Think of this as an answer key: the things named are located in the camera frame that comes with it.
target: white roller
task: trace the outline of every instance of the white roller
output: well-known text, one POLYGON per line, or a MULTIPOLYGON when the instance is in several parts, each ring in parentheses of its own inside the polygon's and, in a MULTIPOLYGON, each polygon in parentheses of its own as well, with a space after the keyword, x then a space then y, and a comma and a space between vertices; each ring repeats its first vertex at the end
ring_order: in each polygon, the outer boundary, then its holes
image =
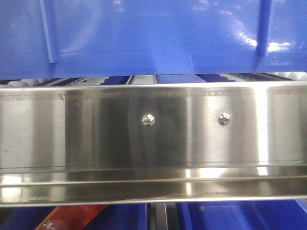
POLYGON ((278 76, 278 72, 269 72, 269 74, 278 76))
POLYGON ((148 85, 156 84, 157 78, 155 75, 136 75, 134 76, 133 85, 148 85))
POLYGON ((39 84, 45 83, 46 81, 48 81, 48 79, 46 79, 46 78, 38 78, 37 80, 38 80, 39 84))
POLYGON ((8 85, 14 86, 14 87, 29 87, 28 83, 21 80, 12 80, 8 83, 8 85))
POLYGON ((307 81, 307 74, 301 77, 300 81, 307 81))
POLYGON ((294 80, 294 81, 298 80, 297 75, 296 75, 295 72, 290 73, 288 78, 291 79, 291 80, 294 80))
POLYGON ((22 79, 21 81, 27 82, 29 87, 33 87, 39 84, 38 79, 22 79))
POLYGON ((296 78, 297 78, 297 80, 299 81, 299 80, 301 80, 301 78, 305 75, 305 74, 307 74, 306 72, 293 72, 293 73, 291 73, 291 74, 295 74, 296 75, 296 78))
POLYGON ((288 78, 291 72, 279 72, 278 76, 288 78))

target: screw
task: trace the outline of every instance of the screw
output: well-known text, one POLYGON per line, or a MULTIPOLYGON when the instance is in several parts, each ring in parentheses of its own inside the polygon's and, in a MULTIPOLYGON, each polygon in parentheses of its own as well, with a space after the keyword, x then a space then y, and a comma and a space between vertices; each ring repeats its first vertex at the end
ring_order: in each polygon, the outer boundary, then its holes
POLYGON ((219 123, 223 126, 230 122, 230 115, 228 113, 223 113, 219 116, 219 123))
POLYGON ((152 126, 154 124, 154 116, 147 114, 143 117, 142 122, 145 126, 152 126))

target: blue plastic surface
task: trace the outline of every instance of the blue plastic surface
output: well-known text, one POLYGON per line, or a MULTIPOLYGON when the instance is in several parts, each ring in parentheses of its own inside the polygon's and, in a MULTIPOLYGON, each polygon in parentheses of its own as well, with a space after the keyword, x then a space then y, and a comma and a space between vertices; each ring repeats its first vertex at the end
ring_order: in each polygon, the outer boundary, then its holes
POLYGON ((15 208, 5 222, 0 226, 1 230, 33 230, 54 207, 19 207, 15 208))
POLYGON ((163 83, 201 83, 206 82, 195 74, 157 75, 157 82, 163 83))
MULTIPOLYGON (((110 205, 84 230, 147 230, 147 204, 110 205)), ((54 207, 15 208, 1 230, 33 230, 54 207)))
POLYGON ((100 85, 124 85, 128 81, 129 76, 116 76, 106 79, 100 85))
POLYGON ((227 77, 223 77, 219 74, 197 74, 201 79, 206 82, 232 82, 235 80, 229 80, 227 77))
POLYGON ((301 200, 178 203, 180 230, 306 230, 301 200))
POLYGON ((305 0, 2 0, 0 79, 307 69, 305 0))
POLYGON ((84 230, 147 230, 147 204, 110 205, 84 230))

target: metal shelf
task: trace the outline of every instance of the metal shelf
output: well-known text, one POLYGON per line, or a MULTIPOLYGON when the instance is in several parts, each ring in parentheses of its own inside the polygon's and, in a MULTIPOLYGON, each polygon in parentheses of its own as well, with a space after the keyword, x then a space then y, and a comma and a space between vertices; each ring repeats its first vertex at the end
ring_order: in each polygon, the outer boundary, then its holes
POLYGON ((0 206, 307 197, 307 82, 7 88, 0 104, 0 206))

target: red package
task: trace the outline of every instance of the red package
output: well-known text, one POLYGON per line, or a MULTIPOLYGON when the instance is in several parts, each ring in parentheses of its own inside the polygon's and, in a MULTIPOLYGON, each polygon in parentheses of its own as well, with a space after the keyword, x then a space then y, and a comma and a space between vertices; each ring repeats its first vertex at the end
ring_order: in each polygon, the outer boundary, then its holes
POLYGON ((82 230, 107 205, 58 206, 35 230, 82 230))

